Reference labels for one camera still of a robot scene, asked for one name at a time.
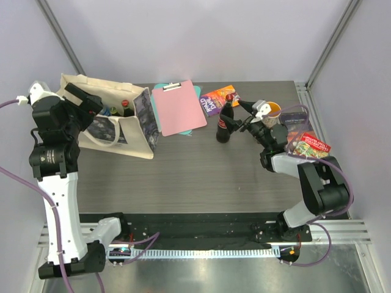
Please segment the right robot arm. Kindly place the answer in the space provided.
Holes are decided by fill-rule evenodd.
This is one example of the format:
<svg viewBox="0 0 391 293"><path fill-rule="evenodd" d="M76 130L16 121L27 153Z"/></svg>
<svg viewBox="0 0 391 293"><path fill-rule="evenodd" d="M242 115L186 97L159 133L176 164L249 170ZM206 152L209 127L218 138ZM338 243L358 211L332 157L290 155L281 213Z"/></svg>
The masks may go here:
<svg viewBox="0 0 391 293"><path fill-rule="evenodd" d="M300 181L302 200L277 216L279 239L296 239L309 223L323 216L344 214L349 209L354 195L335 157L294 154L290 150L288 128L280 123L267 126L265 120L278 112L273 112L266 101L240 101L239 105L249 116L245 120L235 120L233 112L224 107L219 114L219 127L228 134L248 131L263 147L260 162L264 169Z"/></svg>

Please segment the Pocari Sweat plastic bottle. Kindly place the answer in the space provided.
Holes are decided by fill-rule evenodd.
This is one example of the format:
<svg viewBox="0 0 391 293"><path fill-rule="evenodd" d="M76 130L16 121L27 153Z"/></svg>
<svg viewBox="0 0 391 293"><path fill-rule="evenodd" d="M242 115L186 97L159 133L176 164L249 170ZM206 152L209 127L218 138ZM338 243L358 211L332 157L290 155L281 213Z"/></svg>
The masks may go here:
<svg viewBox="0 0 391 293"><path fill-rule="evenodd" d="M102 110L99 112L100 115L104 116L111 116L110 108L107 107L106 105L103 106Z"/></svg>

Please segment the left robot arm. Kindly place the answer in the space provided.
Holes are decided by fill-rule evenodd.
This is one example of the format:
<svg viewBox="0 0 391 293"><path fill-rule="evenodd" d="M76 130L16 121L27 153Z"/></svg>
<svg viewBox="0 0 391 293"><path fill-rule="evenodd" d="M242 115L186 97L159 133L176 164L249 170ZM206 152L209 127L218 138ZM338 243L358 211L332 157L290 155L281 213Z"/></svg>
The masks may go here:
<svg viewBox="0 0 391 293"><path fill-rule="evenodd" d="M44 194L49 232L48 259L38 269L42 280L102 272L112 242L129 239L130 228L121 212L103 217L84 237L77 204L79 133L90 126L103 109L101 98L74 84L65 91L78 104L35 82L27 96L41 142L35 142L29 164Z"/></svg>

